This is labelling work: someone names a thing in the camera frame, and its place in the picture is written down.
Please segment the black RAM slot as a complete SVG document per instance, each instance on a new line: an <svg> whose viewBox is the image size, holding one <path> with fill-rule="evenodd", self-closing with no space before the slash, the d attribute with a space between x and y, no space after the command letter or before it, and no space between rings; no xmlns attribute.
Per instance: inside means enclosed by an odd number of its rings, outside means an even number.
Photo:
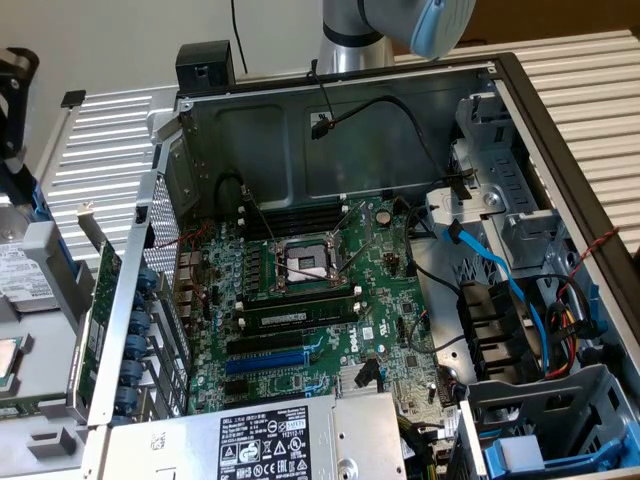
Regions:
<svg viewBox="0 0 640 480"><path fill-rule="evenodd" d="M259 211L251 200L246 200L236 208L236 213L242 216L246 223L264 224L266 221L272 229L285 225L332 226L344 216L342 207L343 205L339 201L332 200L319 204Z"/></svg>
<svg viewBox="0 0 640 480"><path fill-rule="evenodd" d="M272 229L271 226L264 221L264 224L260 223L246 223L244 220L244 231L247 240L264 240L271 237L269 232L273 233L276 238L279 237L293 237L297 235L319 233L332 230L335 225L285 225L284 227Z"/></svg>
<svg viewBox="0 0 640 480"><path fill-rule="evenodd" d="M363 290L358 285L346 289L338 288L304 291L279 297L237 301L234 306L234 310L236 312L248 312L250 310L293 305L298 303L337 300L342 298L360 298L362 294Z"/></svg>

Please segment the blue disk caddy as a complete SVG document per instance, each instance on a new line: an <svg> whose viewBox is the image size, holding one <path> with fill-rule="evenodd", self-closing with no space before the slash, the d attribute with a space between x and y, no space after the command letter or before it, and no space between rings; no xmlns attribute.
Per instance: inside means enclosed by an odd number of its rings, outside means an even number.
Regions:
<svg viewBox="0 0 640 480"><path fill-rule="evenodd" d="M640 424L637 422L627 424L621 438L610 440L593 452L544 460L543 470L527 473L508 473L503 469L496 449L499 440L484 451L489 480L547 480L640 467Z"/></svg>

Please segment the green RAM stick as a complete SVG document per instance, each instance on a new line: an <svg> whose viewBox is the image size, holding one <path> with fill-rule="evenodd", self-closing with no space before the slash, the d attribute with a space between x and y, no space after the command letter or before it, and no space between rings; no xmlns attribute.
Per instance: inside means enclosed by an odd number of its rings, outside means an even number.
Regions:
<svg viewBox="0 0 640 480"><path fill-rule="evenodd" d="M58 407L66 407L66 399L62 396L0 399L0 421L46 415L46 410Z"/></svg>

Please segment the silver metal bracket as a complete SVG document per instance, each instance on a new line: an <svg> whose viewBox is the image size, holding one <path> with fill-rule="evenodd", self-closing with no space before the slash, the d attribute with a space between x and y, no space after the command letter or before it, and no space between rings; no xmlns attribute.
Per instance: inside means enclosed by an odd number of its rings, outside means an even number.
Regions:
<svg viewBox="0 0 640 480"><path fill-rule="evenodd" d="M484 213L480 196L473 194L471 199L460 200L449 188L435 189L426 194L428 220L438 239L454 222L462 225L480 220Z"/></svg>

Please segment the short black expansion slot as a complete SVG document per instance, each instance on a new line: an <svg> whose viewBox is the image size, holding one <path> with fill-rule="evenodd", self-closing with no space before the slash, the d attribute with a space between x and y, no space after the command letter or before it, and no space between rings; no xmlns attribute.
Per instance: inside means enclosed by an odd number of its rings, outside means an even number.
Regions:
<svg viewBox="0 0 640 480"><path fill-rule="evenodd" d="M260 394L260 382L256 379L235 379L226 381L223 385L226 397L255 397Z"/></svg>

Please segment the open grey PC case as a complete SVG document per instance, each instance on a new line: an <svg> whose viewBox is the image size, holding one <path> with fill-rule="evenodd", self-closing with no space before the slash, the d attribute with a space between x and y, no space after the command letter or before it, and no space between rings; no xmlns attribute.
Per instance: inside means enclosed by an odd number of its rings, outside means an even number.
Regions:
<svg viewBox="0 0 640 480"><path fill-rule="evenodd" d="M552 270L516 276L486 245L484 213L454 221L436 237L426 194L449 188L440 180L463 169L452 144L459 138L460 99L498 94L527 145L565 227ZM627 240L622 202L607 205L597 191L602 170L580 165L518 59L498 54L433 65L405 65L367 73L323 75L216 88L177 96L176 131L159 143L153 169L143 178L104 341L90 433L195 416L187 410L194 364L179 307L179 257L191 224L233 217L251 200L259 211L369 197L407 201L425 234L415 236L421 289L432 336L450 346L438 357L447 407L439 424L412 421L395 407L406 480L446 480L445 473L467 388L479 381L460 324L457 302L466 281L508 282L524 303L542 345L544 376L566 378L604 365L640 415L640 246ZM147 306L147 336L138 409L129 424L112 423L114 399L139 270L157 277ZM586 339L588 294L599 286L600 314L608 331Z"/></svg>

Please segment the silver hard disk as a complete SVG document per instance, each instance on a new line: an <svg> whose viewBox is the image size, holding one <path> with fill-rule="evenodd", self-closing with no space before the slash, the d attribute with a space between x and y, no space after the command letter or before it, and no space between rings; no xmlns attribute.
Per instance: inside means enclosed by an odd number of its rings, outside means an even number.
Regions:
<svg viewBox="0 0 640 480"><path fill-rule="evenodd" d="M38 263L23 252L22 241L29 226L24 210L0 193L0 296L20 314L57 307L50 285Z"/></svg>

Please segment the green GPU with black shroud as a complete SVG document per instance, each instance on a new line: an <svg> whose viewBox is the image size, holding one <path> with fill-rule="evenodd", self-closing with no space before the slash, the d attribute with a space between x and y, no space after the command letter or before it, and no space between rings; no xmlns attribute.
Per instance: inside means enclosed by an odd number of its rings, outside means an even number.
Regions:
<svg viewBox="0 0 640 480"><path fill-rule="evenodd" d="M78 207L77 220L99 254L90 308L79 325L67 385L67 407L86 421L91 407L104 341L122 261L94 216L92 202Z"/></svg>

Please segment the grey plastic parts rack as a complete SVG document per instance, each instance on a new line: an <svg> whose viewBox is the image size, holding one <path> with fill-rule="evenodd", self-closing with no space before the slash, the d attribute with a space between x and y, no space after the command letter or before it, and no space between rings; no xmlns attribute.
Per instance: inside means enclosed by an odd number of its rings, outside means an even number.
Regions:
<svg viewBox="0 0 640 480"><path fill-rule="evenodd" d="M0 479L69 478L82 463L88 428L67 407L67 385L79 325L90 308L94 273L83 260L75 261L76 277L67 266L52 221L29 221L22 241L24 254L38 263L57 302L55 309L20 314L0 296L0 339L30 334L33 347L20 362L15 396L62 396L66 407L46 415L0 421Z"/></svg>

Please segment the silver chipset heat sink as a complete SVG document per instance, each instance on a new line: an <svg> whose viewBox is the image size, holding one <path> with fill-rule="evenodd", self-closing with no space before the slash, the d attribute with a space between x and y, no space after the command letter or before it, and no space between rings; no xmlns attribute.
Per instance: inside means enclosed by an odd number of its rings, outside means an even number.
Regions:
<svg viewBox="0 0 640 480"><path fill-rule="evenodd" d="M364 363L343 366L338 373L337 393L338 398L350 398L378 393L377 381L372 379L366 386L359 386L355 379L365 367Z"/></svg>

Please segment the blue hard disk bracket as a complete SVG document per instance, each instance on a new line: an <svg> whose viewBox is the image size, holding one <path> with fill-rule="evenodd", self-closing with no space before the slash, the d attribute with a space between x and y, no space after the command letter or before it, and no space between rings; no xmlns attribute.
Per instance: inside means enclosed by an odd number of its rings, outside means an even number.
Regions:
<svg viewBox="0 0 640 480"><path fill-rule="evenodd" d="M37 221L52 221L54 225L56 225L53 214L51 213L51 210L42 192L40 183L35 178L35 176L32 176L32 207ZM62 237L62 234L59 234L57 243L67 263L67 266L72 273L72 276L76 277L78 274L78 267L73 260L73 257Z"/></svg>

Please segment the blue plastic latch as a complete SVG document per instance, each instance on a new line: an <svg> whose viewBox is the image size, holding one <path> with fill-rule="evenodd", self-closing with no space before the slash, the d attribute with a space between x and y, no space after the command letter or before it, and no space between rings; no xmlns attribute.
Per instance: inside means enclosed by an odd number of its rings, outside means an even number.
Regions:
<svg viewBox="0 0 640 480"><path fill-rule="evenodd" d="M608 323L600 314L600 290L599 286L592 283L588 294L588 319L586 327L586 339L595 339L608 331Z"/></svg>

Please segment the black flat power connector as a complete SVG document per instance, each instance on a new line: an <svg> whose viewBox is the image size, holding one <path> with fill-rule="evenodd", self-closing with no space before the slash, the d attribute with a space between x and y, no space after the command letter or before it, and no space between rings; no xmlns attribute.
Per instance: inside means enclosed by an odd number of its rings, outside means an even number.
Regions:
<svg viewBox="0 0 640 480"><path fill-rule="evenodd" d="M473 168L463 170L461 172L449 173L440 178L446 185L448 185L456 194L459 200L470 200L472 195L465 186L465 180L473 177L475 170Z"/></svg>

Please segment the metal CPU socket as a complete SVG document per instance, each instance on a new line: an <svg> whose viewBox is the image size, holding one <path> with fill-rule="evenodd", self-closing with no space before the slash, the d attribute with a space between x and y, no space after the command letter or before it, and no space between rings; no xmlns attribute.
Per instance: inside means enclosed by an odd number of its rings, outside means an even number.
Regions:
<svg viewBox="0 0 640 480"><path fill-rule="evenodd" d="M327 232L281 238L266 247L266 286L281 296L304 291L345 289L349 274L331 279L331 259L326 247Z"/></svg>

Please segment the silver power supply unit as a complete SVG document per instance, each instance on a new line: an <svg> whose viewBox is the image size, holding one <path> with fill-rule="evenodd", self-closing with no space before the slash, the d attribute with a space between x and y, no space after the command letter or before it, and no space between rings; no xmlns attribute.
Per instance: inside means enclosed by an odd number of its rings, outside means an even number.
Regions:
<svg viewBox="0 0 640 480"><path fill-rule="evenodd" d="M82 480L406 480L388 394L332 395L92 432Z"/></svg>

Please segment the long black expansion slot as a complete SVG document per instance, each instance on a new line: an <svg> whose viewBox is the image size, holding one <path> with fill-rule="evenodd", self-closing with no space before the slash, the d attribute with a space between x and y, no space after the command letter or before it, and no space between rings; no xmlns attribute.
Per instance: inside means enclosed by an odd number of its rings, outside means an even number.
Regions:
<svg viewBox="0 0 640 480"><path fill-rule="evenodd" d="M247 355L258 352L295 349L303 346L303 335L300 332L289 332L232 340L226 344L226 353L228 355Z"/></svg>

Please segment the metal socket cover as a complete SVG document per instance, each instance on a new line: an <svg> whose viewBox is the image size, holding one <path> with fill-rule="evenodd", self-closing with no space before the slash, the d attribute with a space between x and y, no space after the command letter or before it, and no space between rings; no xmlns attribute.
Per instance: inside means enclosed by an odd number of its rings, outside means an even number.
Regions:
<svg viewBox="0 0 640 480"><path fill-rule="evenodd" d="M359 249L351 256L347 256L347 234L342 229L347 227L355 218L360 219L364 226L364 240ZM331 259L330 278L335 279L348 271L356 260L374 242L371 211L365 200L357 201L353 206L343 211L343 215L336 226L326 234L326 247Z"/></svg>

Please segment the silver CPU chip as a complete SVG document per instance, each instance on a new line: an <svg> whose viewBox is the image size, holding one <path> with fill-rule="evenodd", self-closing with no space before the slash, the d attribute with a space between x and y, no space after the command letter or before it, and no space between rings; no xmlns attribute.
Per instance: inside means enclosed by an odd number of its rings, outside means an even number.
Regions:
<svg viewBox="0 0 640 480"><path fill-rule="evenodd" d="M16 395L20 362L30 353L33 343L30 334L0 339L0 399Z"/></svg>

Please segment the black block fixture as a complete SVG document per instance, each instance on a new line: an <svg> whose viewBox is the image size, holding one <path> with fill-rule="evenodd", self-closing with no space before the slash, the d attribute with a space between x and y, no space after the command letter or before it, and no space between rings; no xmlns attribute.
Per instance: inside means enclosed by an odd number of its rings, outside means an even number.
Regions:
<svg viewBox="0 0 640 480"><path fill-rule="evenodd" d="M175 71L179 91L196 95L236 84L231 44L216 40L184 44L180 47Z"/></svg>

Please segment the blue card retention latch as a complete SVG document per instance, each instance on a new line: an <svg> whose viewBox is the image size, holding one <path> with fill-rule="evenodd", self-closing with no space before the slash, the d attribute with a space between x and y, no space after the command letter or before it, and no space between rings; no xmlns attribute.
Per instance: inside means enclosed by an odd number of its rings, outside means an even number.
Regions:
<svg viewBox="0 0 640 480"><path fill-rule="evenodd" d="M147 300L156 282L157 277L153 270L147 267L139 270L114 399L114 425L132 423L136 416L138 390L144 372L143 359L146 357L147 336L151 327Z"/></svg>

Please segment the green Dell motherboard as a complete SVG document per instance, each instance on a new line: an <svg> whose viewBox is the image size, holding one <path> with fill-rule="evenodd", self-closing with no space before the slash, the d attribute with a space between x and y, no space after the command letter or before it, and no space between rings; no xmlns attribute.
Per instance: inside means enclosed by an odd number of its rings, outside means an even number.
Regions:
<svg viewBox="0 0 640 480"><path fill-rule="evenodd" d="M346 210L365 200L371 211L373 244L347 271L351 283L360 286L362 313L357 322L308 330L304 337L304 365L246 374L227 375L228 360L265 355L228 355L226 344L246 335L237 323L237 301L279 297L266 286L266 247L273 236L247 240L243 217L216 217L191 224L179 257L179 307L189 335L194 364L189 373L187 410L191 414L253 406L285 400L336 395L341 367L378 362L378 393L391 395L396 409L412 421L439 424L447 407L446 380L438 357L450 346L447 339L432 336L430 313L421 289L416 258L410 250L415 236L426 230L419 214L407 201L369 197L340 202ZM393 217L388 228L376 224L379 209ZM364 240L363 222L355 218L342 229L351 257ZM255 397L226 397L223 385L235 379L256 379Z"/></svg>

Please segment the silver corner clamp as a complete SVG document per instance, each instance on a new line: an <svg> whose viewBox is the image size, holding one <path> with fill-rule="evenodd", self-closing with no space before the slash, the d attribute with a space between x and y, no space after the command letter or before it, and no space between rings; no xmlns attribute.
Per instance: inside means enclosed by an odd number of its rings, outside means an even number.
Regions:
<svg viewBox="0 0 640 480"><path fill-rule="evenodd" d="M179 116L176 92L164 92L154 95L150 101L146 116L146 126L152 145L162 143L176 131L174 124Z"/></svg>

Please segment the grey plastic disk bay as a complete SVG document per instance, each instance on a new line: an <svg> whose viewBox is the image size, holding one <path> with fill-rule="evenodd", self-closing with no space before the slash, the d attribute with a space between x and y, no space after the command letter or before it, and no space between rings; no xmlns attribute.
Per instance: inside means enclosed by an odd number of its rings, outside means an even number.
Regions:
<svg viewBox="0 0 640 480"><path fill-rule="evenodd" d="M446 480L489 480L484 451L498 439L534 435L544 460L595 451L640 424L619 381L604 365L560 380L471 384L460 415ZM640 480L640 467L547 480Z"/></svg>

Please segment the grey metal disk bay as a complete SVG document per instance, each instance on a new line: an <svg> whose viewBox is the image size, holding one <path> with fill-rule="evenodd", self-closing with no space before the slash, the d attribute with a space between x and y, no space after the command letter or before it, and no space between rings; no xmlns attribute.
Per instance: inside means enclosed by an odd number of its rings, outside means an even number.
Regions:
<svg viewBox="0 0 640 480"><path fill-rule="evenodd" d="M565 227L507 105L496 93L476 93L459 100L455 121L452 153L475 171L471 185L485 201L497 196L497 211L482 220L487 247L516 276L550 272Z"/></svg>

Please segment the pale grey square pad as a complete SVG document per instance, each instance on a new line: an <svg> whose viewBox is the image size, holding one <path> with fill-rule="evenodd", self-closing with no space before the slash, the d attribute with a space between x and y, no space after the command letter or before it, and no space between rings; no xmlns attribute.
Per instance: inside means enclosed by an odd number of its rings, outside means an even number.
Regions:
<svg viewBox="0 0 640 480"><path fill-rule="evenodd" d="M544 469L544 459L534 435L504 438L497 444L501 466L508 473L527 473Z"/></svg>

